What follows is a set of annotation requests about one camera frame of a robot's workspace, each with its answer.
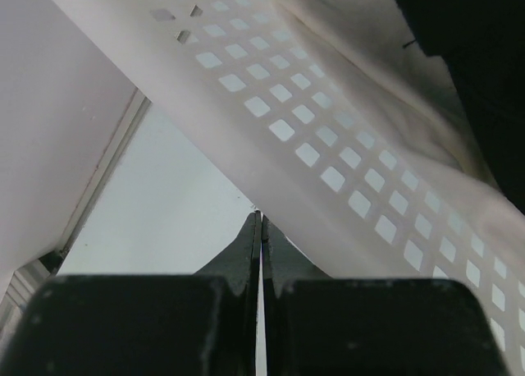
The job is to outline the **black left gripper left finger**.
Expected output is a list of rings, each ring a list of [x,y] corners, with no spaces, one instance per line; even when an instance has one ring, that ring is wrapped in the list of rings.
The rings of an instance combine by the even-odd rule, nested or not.
[[[4,375],[253,375],[262,218],[199,271],[60,275],[33,295]]]

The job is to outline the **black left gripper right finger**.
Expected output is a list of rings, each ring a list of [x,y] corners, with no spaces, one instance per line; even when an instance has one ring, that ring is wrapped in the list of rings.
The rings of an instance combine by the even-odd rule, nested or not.
[[[262,223],[270,375],[506,375],[475,295],[436,278],[336,279]]]

